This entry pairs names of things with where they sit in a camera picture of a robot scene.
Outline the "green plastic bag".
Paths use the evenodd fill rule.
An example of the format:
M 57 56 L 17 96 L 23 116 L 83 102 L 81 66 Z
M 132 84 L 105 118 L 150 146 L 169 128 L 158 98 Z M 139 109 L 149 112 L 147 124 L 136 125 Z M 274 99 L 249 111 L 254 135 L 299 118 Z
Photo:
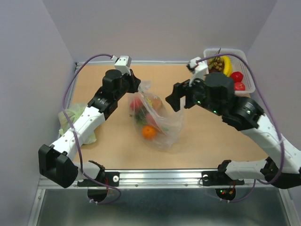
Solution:
M 82 113 L 84 112 L 85 108 L 87 107 L 87 104 L 85 103 L 75 103 L 73 105 L 71 105 L 69 108 L 65 109 L 65 112 L 67 114 L 67 116 L 69 117 L 69 119 L 71 120 L 71 122 L 74 124 L 75 121 L 82 115 Z M 61 128 L 59 129 L 59 134 L 60 136 L 62 136 L 69 128 L 70 128 L 70 124 L 68 122 L 68 120 L 66 119 L 63 111 L 61 111 L 58 114 L 58 119 L 61 125 Z M 95 133 L 92 132 L 87 139 L 83 142 L 83 144 L 88 145 L 88 144 L 92 144 L 96 142 L 96 137 L 95 137 Z

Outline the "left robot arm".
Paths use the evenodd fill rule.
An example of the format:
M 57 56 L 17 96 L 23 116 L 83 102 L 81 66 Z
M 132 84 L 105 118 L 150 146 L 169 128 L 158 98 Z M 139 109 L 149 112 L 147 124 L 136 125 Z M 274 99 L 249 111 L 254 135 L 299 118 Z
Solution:
M 126 93 L 136 93 L 140 85 L 133 71 L 122 73 L 110 69 L 103 77 L 102 86 L 88 102 L 81 116 L 51 145 L 42 145 L 38 151 L 40 174 L 63 188 L 79 179 L 80 166 L 73 163 L 88 136 L 103 124 L 117 109 L 118 101 Z

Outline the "aluminium front rail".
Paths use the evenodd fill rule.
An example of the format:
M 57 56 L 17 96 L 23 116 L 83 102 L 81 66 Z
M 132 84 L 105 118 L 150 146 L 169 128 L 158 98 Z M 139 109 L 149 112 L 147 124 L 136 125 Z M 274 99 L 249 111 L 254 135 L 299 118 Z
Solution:
M 119 186 L 118 189 L 159 189 L 159 188 L 207 188 L 208 186 L 201 186 L 198 184 L 201 178 L 201 169 L 154 169 L 154 170 L 106 170 L 118 171 Z M 74 181 L 67 188 L 91 188 L 99 187 L 78 187 L 78 180 Z M 226 188 L 233 185 L 232 180 L 225 180 L 224 185 L 211 186 L 213 188 Z M 253 179 L 239 179 L 235 182 L 238 187 L 252 187 Z M 55 182 L 41 176 L 38 188 L 40 189 L 60 189 L 63 188 Z

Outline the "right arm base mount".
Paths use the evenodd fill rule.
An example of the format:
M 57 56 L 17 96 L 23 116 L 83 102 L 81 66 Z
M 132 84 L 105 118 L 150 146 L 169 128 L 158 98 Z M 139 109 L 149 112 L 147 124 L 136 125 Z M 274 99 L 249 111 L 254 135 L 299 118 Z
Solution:
M 224 181 L 222 174 L 217 170 L 205 170 L 201 172 L 198 184 L 201 186 L 221 186 L 224 185 Z

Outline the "pink peach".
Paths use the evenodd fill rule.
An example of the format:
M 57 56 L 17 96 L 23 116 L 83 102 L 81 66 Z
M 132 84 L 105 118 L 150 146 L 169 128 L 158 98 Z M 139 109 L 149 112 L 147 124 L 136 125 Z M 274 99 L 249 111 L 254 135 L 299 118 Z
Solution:
M 152 116 L 150 113 L 146 114 L 145 119 L 146 119 L 146 123 L 148 125 L 151 125 L 155 128 L 160 127 L 160 120 L 158 120 L 156 117 Z

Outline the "small pineapple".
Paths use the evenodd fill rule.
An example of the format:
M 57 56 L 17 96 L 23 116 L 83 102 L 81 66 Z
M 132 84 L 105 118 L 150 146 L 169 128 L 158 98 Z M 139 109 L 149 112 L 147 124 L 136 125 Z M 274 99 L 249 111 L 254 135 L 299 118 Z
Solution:
M 163 112 L 163 103 L 158 97 L 147 97 L 144 107 L 138 113 L 134 113 L 134 119 L 139 125 L 148 125 L 145 119 L 147 113 L 163 116 Z

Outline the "orange fruit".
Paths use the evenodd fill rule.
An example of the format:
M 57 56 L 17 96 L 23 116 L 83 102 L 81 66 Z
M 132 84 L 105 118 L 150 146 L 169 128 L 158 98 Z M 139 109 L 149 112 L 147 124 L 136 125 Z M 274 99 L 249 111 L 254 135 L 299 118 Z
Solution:
M 142 136 L 145 139 L 152 140 L 156 137 L 157 130 L 151 125 L 145 125 L 142 129 Z

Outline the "yellow banana bunch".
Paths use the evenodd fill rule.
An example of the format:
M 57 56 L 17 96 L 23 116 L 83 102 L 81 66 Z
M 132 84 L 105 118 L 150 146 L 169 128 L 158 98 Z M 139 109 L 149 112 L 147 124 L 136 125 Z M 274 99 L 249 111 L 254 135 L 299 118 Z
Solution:
M 227 76 L 230 77 L 232 74 L 232 64 L 231 60 L 228 56 L 222 56 L 222 60 L 224 63 L 224 68 L 223 68 L 223 73 Z

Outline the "longan bunch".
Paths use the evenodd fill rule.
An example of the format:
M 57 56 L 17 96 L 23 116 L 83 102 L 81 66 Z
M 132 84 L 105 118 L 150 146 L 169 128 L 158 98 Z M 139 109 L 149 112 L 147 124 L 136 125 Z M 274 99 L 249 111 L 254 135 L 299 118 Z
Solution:
M 215 56 L 207 61 L 208 69 L 215 68 L 221 72 L 224 68 L 224 63 L 221 56 Z

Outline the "clear plastic fruit bag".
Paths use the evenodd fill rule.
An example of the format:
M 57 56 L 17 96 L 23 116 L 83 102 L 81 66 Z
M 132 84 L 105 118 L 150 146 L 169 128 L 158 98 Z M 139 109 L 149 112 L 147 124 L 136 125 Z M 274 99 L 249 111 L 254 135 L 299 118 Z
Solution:
M 129 117 L 143 142 L 166 150 L 177 142 L 183 129 L 185 99 L 180 99 L 179 111 L 171 112 L 159 96 L 149 92 L 150 88 L 150 81 L 142 81 L 136 93 L 128 94 Z

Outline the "red apple in bag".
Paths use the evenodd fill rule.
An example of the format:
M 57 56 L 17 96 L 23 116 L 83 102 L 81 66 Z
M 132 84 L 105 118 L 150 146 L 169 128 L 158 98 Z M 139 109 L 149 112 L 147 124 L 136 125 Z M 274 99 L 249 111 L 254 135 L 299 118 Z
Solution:
M 144 107 L 144 104 L 140 98 L 134 98 L 129 107 L 130 113 L 138 113 Z

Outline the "white plastic basket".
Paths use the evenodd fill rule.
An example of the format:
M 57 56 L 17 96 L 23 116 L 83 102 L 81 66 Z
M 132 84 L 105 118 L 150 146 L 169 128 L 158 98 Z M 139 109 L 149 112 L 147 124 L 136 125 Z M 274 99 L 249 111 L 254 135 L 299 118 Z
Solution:
M 239 49 L 221 48 L 220 53 L 232 53 L 242 58 L 246 63 L 246 55 Z M 229 56 L 233 72 L 241 72 L 243 74 L 242 83 L 245 85 L 245 90 L 235 91 L 236 95 L 250 97 L 250 94 L 255 91 L 255 84 L 249 70 L 245 64 L 234 56 Z

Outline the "red apple upper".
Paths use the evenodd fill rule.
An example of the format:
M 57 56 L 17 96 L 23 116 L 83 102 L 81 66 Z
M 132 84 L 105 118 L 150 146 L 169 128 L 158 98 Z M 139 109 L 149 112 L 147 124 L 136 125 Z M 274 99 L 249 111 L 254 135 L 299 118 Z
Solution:
M 230 77 L 234 80 L 234 82 L 242 82 L 244 75 L 241 72 L 233 72 Z

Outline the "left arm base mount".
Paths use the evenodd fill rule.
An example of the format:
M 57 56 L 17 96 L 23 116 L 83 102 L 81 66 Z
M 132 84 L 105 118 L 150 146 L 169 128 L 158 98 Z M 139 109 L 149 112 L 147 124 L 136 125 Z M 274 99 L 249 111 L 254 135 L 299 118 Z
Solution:
M 105 172 L 100 172 L 95 180 L 106 185 L 114 186 L 117 187 L 119 186 L 119 176 L 120 173 L 118 171 L 105 171 Z M 77 182 L 78 187 L 99 187 L 101 185 L 85 178 L 83 181 L 78 181 Z

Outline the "red apple lower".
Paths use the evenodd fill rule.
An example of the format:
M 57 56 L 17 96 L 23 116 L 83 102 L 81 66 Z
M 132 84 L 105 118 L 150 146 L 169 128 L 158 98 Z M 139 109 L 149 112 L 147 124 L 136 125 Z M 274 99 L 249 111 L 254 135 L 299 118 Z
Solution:
M 244 83 L 242 83 L 242 82 L 235 82 L 234 89 L 235 89 L 235 91 L 245 91 L 246 87 L 245 87 Z

